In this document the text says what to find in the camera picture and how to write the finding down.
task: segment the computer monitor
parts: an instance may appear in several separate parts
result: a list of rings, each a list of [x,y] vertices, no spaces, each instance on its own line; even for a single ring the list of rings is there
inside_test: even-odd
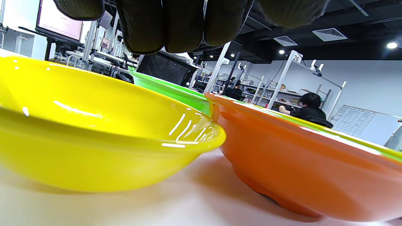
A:
[[[112,19],[113,19],[112,14],[110,14],[107,10],[105,10],[105,12],[103,13],[102,18],[99,21],[99,25],[104,27],[105,29],[108,29]]]
[[[82,21],[73,20],[61,13],[53,0],[40,0],[36,30],[57,36],[80,40]]]
[[[111,41],[109,39],[103,37],[102,43],[100,44],[100,46],[105,48],[105,49],[109,49],[110,48],[110,43],[111,43]]]

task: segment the gloved hand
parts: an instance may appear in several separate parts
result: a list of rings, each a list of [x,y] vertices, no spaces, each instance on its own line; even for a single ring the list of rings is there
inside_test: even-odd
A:
[[[76,20],[96,20],[103,0],[54,0],[59,10]],[[254,0],[115,0],[124,42],[135,54],[195,50],[201,43],[221,46],[241,30]],[[295,28],[321,16],[329,0],[259,0],[273,24]]]

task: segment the black ceiling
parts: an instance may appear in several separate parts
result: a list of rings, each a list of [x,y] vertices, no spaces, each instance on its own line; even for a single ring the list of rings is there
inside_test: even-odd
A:
[[[386,44],[402,44],[402,0],[355,0],[365,16],[350,0],[331,0],[326,13],[312,24],[286,30],[270,24],[254,4],[240,34],[232,41],[226,58],[241,52],[240,60],[269,64],[283,60],[278,53],[292,49],[305,60],[402,60],[402,48],[389,50]],[[324,42],[312,31],[336,28],[347,39]],[[284,47],[273,38],[288,36],[298,46]],[[216,61],[222,48],[205,51],[201,58]]]

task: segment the whiteboard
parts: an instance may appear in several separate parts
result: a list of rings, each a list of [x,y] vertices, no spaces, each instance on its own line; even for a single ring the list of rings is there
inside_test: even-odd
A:
[[[383,146],[400,126],[398,118],[348,105],[343,105],[330,122],[333,130]]]

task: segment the desk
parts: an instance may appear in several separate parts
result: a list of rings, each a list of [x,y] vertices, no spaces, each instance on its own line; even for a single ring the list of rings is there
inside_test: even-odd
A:
[[[158,184],[119,193],[63,191],[0,168],[0,198],[4,226],[402,226],[291,213],[243,184],[219,150]]]
[[[83,53],[76,53],[76,52],[73,52],[73,51],[66,51],[66,54],[70,55],[70,56],[74,56],[76,58],[82,58],[84,56]],[[93,63],[94,64],[99,64],[99,65],[102,65],[102,66],[105,66],[105,67],[108,67],[108,68],[112,67],[112,64],[109,61],[101,59],[101,58],[98,58],[98,57],[94,57]],[[120,71],[120,72],[123,72],[125,74],[130,75],[129,70],[126,70],[126,69],[123,69],[123,68],[120,68],[120,67],[118,67],[117,70]]]
[[[123,63],[123,61],[124,61],[124,60],[121,59],[121,58],[112,56],[112,55],[110,55],[110,54],[107,54],[107,53],[104,53],[104,52],[101,52],[101,51],[96,51],[96,52],[95,52],[95,55],[100,55],[100,56],[109,58],[109,59],[111,59],[111,60],[118,61],[118,62],[120,62],[120,63]],[[138,62],[136,62],[136,64],[133,64],[133,63],[131,63],[131,62],[127,62],[127,65],[130,66],[130,67],[135,67],[135,68],[137,68],[137,67],[138,67]]]

